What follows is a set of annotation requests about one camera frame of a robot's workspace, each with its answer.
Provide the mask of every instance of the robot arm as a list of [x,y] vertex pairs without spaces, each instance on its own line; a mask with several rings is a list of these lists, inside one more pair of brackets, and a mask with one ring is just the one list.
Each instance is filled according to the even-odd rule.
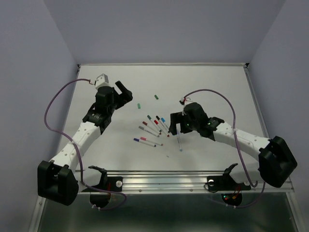
[[[121,90],[118,94],[108,83],[108,77],[99,76],[94,85],[98,90],[96,102],[90,107],[77,132],[72,137],[72,142],[66,146],[49,162],[42,161],[38,166],[38,195],[50,200],[70,205],[77,193],[85,189],[74,176],[79,157],[74,145],[78,147],[81,157],[84,156],[92,143],[103,134],[111,122],[116,109],[124,106],[133,99],[132,93],[120,81],[115,83]],[[86,181],[91,186],[106,180],[104,169],[90,166],[91,170],[85,173]]]
[[[183,112],[170,115],[169,131],[176,134],[176,124],[180,124],[182,133],[197,131],[202,137],[236,147],[234,129],[231,125],[217,117],[209,118],[203,108],[196,102],[186,105]],[[263,180],[271,186],[280,188],[297,162],[286,142],[276,136],[274,139],[262,138],[247,132],[236,130],[241,151],[255,158],[258,163],[247,165],[249,176],[255,181]],[[222,178],[213,185],[212,190],[234,188],[236,184],[248,179],[240,165],[232,164],[225,170]]]

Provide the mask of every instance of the black mount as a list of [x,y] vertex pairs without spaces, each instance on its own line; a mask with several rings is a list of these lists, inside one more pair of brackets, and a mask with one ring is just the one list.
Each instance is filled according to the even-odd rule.
[[[96,93],[96,102],[88,110],[83,122],[92,122],[100,127],[101,134],[111,123],[112,114],[126,103],[133,100],[132,92],[117,81],[116,86],[122,92],[118,94],[113,87],[100,87]],[[99,187],[108,183],[106,170],[90,167],[102,173]],[[53,164],[52,161],[42,161],[38,166],[38,195],[52,201],[70,205],[78,193],[78,183],[73,172],[67,165],[64,167]]]
[[239,185],[241,187],[241,190],[251,190],[250,186],[247,186],[245,184],[238,184],[236,183],[233,178],[230,176],[230,173],[232,169],[238,165],[237,163],[232,164],[227,169],[224,170],[223,175],[210,175],[207,177],[207,185],[208,190],[210,192],[215,191],[233,191],[235,190]]
[[[213,132],[217,130],[217,126],[220,123],[224,123],[222,119],[217,117],[209,118],[201,105],[196,102],[186,105],[183,108],[183,112],[184,115],[182,112],[170,114],[169,131],[173,135],[177,133],[176,124],[180,124],[181,133],[186,134],[192,131],[197,131],[202,137],[210,138],[215,141]],[[297,167],[297,162],[291,153],[291,150],[284,139],[276,136],[273,139],[270,139],[269,144],[265,148],[261,148],[259,151],[258,170],[262,179],[271,186],[280,188],[292,171]],[[220,183],[218,188],[221,190],[231,190],[230,185],[232,185],[231,180],[233,179],[229,175],[228,177],[221,176],[219,178],[213,176],[213,178],[216,179],[216,182]]]
[[224,121],[217,117],[209,118],[204,112],[202,106],[196,102],[186,105],[182,112],[170,114],[169,131],[175,135],[176,124],[180,124],[181,133],[197,131],[202,137],[214,140],[213,132],[217,126]]
[[100,127],[101,134],[111,123],[114,111],[133,100],[132,92],[127,90],[120,81],[115,84],[122,93],[118,94],[115,88],[109,86],[98,88],[96,102],[83,118],[83,122],[92,122]]
[[78,184],[67,165],[60,167],[42,161],[38,166],[38,195],[54,202],[70,205],[78,193]]

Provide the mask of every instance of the cable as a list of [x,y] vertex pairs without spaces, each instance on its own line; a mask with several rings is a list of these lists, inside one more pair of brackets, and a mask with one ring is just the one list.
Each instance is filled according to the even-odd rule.
[[[56,129],[53,129],[51,128],[48,123],[47,123],[47,113],[49,111],[49,108],[51,107],[52,103],[54,102],[54,100],[56,99],[56,97],[70,84],[74,83],[74,82],[77,82],[77,81],[88,81],[90,83],[91,80],[89,79],[77,79],[77,80],[73,80],[73,81],[70,81],[68,82],[67,84],[65,84],[57,93],[56,95],[52,98],[52,100],[49,102],[47,108],[46,108],[46,111],[45,111],[45,114],[44,114],[44,124],[45,126],[47,127],[48,130],[50,131],[53,131],[53,132],[56,132],[58,134],[61,134],[63,135],[64,137],[66,137],[68,140],[70,140],[71,142],[73,142],[73,139],[67,135],[66,133],[64,133],[63,131],[60,131],[60,130],[56,130]],[[83,161],[82,161],[82,156],[81,156],[81,153],[78,149],[78,146],[75,144],[75,143],[72,143],[75,150],[76,150],[76,154],[77,154],[77,158],[78,158],[78,161],[79,161],[79,166],[80,166],[80,169],[81,169],[81,183],[82,185],[84,185],[85,187],[89,188],[89,189],[92,189],[94,191],[98,191],[98,192],[104,192],[104,193],[108,193],[108,194],[118,194],[118,195],[122,195],[124,197],[124,200],[122,202],[120,202],[118,205],[116,206],[113,206],[111,208],[99,208],[99,207],[96,207],[95,205],[93,205],[93,208],[96,208],[98,210],[111,210],[111,209],[115,209],[115,208],[118,208],[120,206],[122,206],[125,202],[126,202],[126,195],[122,192],[113,192],[113,191],[107,191],[107,190],[102,190],[102,189],[99,189],[99,188],[95,188],[95,187],[92,187],[92,186],[89,186],[88,184],[86,184],[84,182],[84,169],[83,169]]]
[[240,162],[242,164],[242,167],[245,171],[245,174],[246,174],[246,177],[248,178],[248,181],[250,183],[250,185],[255,188],[257,185],[258,185],[258,182],[256,181],[255,184],[253,184],[253,182],[251,181],[250,179],[250,176],[249,176],[249,173],[248,173],[248,170],[246,168],[246,165],[245,165],[245,162],[242,158],[242,155],[241,155],[241,151],[240,151],[240,145],[239,145],[239,142],[238,142],[238,138],[237,138],[237,135],[236,135],[236,113],[235,113],[235,110],[234,110],[234,107],[232,106],[232,103],[224,96],[222,95],[221,93],[215,91],[215,90],[212,90],[212,89],[198,89],[198,90],[195,90],[193,92],[190,92],[188,93],[187,95],[185,95],[183,98],[186,99],[186,97],[190,96],[191,94],[194,94],[194,93],[197,93],[197,92],[202,92],[202,91],[207,91],[207,92],[212,92],[212,93],[215,93],[215,94],[218,94],[219,96],[221,96],[222,98],[224,98],[224,100],[227,101],[227,103],[229,104],[232,112],[233,112],[233,130],[234,130],[234,138],[235,138],[235,143],[236,143],[236,149],[237,149],[237,152],[238,152],[238,155],[239,155],[239,158],[240,158]]

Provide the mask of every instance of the white tabletop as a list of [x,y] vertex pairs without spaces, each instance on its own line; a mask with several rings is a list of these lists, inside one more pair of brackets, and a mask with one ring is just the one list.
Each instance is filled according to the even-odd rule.
[[[236,149],[197,132],[181,134],[183,152],[176,136],[155,138],[140,130],[147,115],[164,117],[179,112],[179,100],[190,91],[210,88],[225,95],[236,111],[236,127],[263,136],[243,67],[227,66],[82,66],[78,78],[95,79],[108,75],[110,83],[120,80],[133,93],[133,101],[116,110],[105,132],[92,144],[83,158],[84,167],[95,165],[107,170],[143,171],[221,171],[232,163],[240,163]],[[75,87],[64,131],[73,135],[82,118],[95,101],[96,90],[86,82]],[[209,92],[191,96],[208,116],[216,116],[232,124],[232,112],[220,96]],[[133,141],[141,136],[164,145],[150,147]],[[61,139],[60,149],[66,144]],[[246,163],[256,162],[243,154]]]

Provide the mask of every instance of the purple cable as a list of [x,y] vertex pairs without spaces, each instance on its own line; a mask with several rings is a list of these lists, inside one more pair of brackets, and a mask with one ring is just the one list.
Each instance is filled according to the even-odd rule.
[[256,181],[255,184],[252,183],[252,181],[250,179],[250,176],[249,176],[249,173],[248,173],[248,170],[247,170],[246,165],[245,165],[245,161],[243,160],[242,155],[241,155],[238,138],[237,138],[236,131],[235,131],[235,129],[236,129],[236,113],[235,113],[234,107],[232,106],[232,103],[224,95],[222,95],[221,93],[219,93],[219,92],[217,92],[215,90],[206,89],[206,88],[205,89],[198,89],[198,90],[195,90],[195,91],[193,91],[191,93],[188,93],[187,95],[184,96],[184,98],[190,96],[191,94],[194,94],[194,93],[197,93],[197,92],[201,92],[201,91],[207,91],[207,92],[212,92],[212,93],[218,94],[219,96],[224,98],[224,100],[226,100],[227,103],[229,104],[229,106],[231,107],[231,110],[233,112],[233,129],[234,129],[234,138],[235,138],[235,143],[236,143],[236,149],[237,149],[237,152],[238,152],[238,155],[239,155],[242,167],[243,167],[243,169],[245,171],[246,177],[248,178],[248,181],[249,181],[250,185],[253,188],[255,188],[258,185],[258,182]]
[[[49,108],[51,107],[51,105],[52,105],[52,103],[54,102],[54,100],[56,99],[56,97],[57,97],[68,85],[70,85],[70,84],[72,84],[72,83],[74,83],[74,82],[77,82],[77,81],[88,81],[88,82],[90,83],[91,80],[88,80],[88,79],[77,79],[77,80],[73,80],[73,81],[70,81],[70,82],[68,82],[67,84],[65,84],[64,87],[62,87],[62,88],[58,91],[58,93],[56,93],[56,95],[52,98],[52,100],[49,102],[49,104],[48,104],[48,106],[47,106],[47,108],[46,108],[45,114],[44,114],[44,124],[45,124],[45,126],[48,128],[48,130],[63,135],[64,137],[66,137],[66,138],[67,138],[68,140],[70,140],[71,142],[73,142],[73,139],[72,139],[69,135],[67,135],[66,133],[64,133],[64,132],[62,132],[62,131],[60,131],[60,130],[56,130],[56,129],[51,128],[51,127],[48,125],[47,119],[46,119],[46,118],[47,118],[47,113],[48,113],[48,111],[49,111]],[[118,207],[122,206],[122,205],[126,202],[126,199],[127,199],[127,197],[126,197],[126,195],[125,195],[124,193],[122,193],[122,192],[113,192],[113,191],[102,190],[102,189],[99,189],[99,188],[94,188],[94,187],[92,187],[92,186],[87,185],[87,184],[84,182],[84,169],[83,169],[82,156],[81,156],[81,153],[80,153],[80,151],[79,151],[79,149],[78,149],[78,146],[77,146],[75,143],[72,143],[72,144],[73,144],[73,146],[74,146],[74,148],[75,148],[75,150],[76,150],[77,158],[78,158],[78,161],[79,161],[79,166],[80,166],[80,169],[81,169],[81,183],[82,183],[84,186],[86,186],[87,188],[92,189],[92,190],[94,190],[94,191],[105,192],[105,193],[108,193],[108,194],[118,194],[118,195],[122,195],[122,196],[124,197],[124,200],[123,200],[122,202],[120,202],[118,205],[115,205],[115,206],[113,206],[113,207],[111,207],[111,208],[107,208],[107,209],[104,209],[104,208],[101,209],[101,208],[100,208],[100,209],[99,209],[99,208],[96,207],[96,206],[95,206],[95,208],[97,208],[97,209],[99,209],[99,210],[111,210],[111,209],[115,209],[115,208],[118,208]]]
[[[265,185],[266,185],[266,183],[264,182],[264,183],[263,183],[263,187],[262,187],[262,191],[261,191],[260,195],[259,195],[253,202],[251,202],[251,203],[249,203],[249,204],[246,204],[246,205],[235,206],[235,208],[236,208],[236,209],[248,208],[248,207],[254,205],[255,203],[257,203],[257,202],[260,200],[261,196],[263,195],[263,192],[264,192],[264,190],[265,190]],[[211,198],[207,198],[207,200],[209,200],[209,201],[211,201],[211,202],[215,202],[215,203],[217,203],[217,204],[222,204],[222,205],[227,206],[227,207],[234,208],[234,206],[232,206],[232,205],[225,204],[225,203],[223,203],[223,202],[218,202],[218,201],[215,201],[215,200],[213,200],[213,199],[211,199]]]

